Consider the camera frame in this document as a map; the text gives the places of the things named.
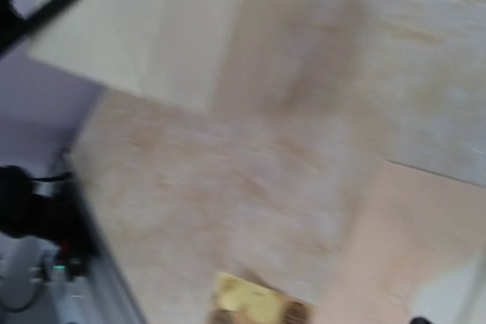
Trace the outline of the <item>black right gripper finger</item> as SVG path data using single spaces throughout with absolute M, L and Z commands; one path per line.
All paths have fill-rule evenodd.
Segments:
M 414 316 L 409 324 L 431 324 L 431 322 L 423 316 Z

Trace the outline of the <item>pink envelope with cream flap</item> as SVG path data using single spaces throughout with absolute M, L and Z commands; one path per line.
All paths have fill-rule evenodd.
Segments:
M 485 186 L 383 162 L 317 323 L 483 323 Z

